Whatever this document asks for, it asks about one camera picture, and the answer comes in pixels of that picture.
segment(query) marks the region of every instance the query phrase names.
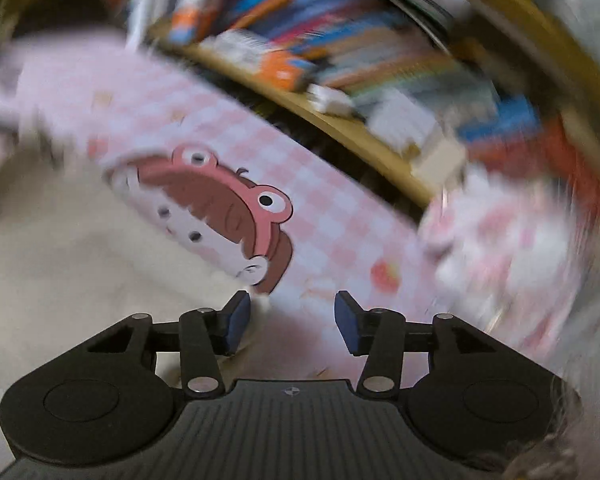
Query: brown cartoon hair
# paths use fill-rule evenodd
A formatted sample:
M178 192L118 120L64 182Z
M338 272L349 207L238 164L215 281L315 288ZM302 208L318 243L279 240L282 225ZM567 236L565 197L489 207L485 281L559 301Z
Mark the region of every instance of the brown cartoon hair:
M143 186L160 187L175 203L186 208L196 218L205 219L208 226L233 243L242 242L246 258L253 258L256 247L256 223L249 207L225 184L202 174L179 171L171 158L165 155L149 155L127 160L113 170L107 171L110 181L115 171L122 168L136 168L138 181ZM256 183L218 162L218 171L230 174L246 187ZM271 224L269 249L262 254L269 261L269 269L264 279L255 285L260 293L269 293L278 284L293 255L293 245L280 224Z

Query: pink checkered fabric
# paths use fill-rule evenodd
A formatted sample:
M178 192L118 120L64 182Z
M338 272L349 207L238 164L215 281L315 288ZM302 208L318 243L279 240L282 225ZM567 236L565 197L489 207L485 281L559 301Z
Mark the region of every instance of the pink checkered fabric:
M21 96L56 136L73 137L84 152L90 140L100 146L103 166L138 153L170 155L196 142L290 198L294 212L281 228L294 254L270 295L269 331L245 375L301 379L323 372L355 380L363 361L347 354L335 326L338 290L364 308L391 308L412 321L430 322L443 310L434 306L433 266L410 222L208 83L160 57L125 52L112 32L53 38L50 46L21 52ZM409 358L405 381L425 369L423 360Z

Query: circular mount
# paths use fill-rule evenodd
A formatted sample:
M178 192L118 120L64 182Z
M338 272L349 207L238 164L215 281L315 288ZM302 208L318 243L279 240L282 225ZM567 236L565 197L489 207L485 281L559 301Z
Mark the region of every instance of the circular mount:
M87 466L145 446L173 409L167 384L128 356L70 351L7 390L0 427L16 453Z
M555 377L511 352L460 354L408 392L408 416L434 450L470 461L551 428Z

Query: ribbed black surface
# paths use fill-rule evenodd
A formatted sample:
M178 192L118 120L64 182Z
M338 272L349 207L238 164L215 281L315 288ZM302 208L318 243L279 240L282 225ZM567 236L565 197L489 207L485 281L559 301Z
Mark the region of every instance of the ribbed black surface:
M296 387L299 392L285 391ZM219 400L190 402L151 448L89 469L24 459L0 480L489 479L436 455L386 402L345 381L239 381Z

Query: screw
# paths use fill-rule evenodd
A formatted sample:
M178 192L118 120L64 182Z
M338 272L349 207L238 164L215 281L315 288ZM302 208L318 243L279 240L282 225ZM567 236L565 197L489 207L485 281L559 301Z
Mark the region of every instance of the screw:
M382 392L391 390L395 386L395 383L389 377L375 375L365 379L362 385L370 392L381 394Z
M187 383L187 388L198 394L208 394L219 386L213 377L196 377Z

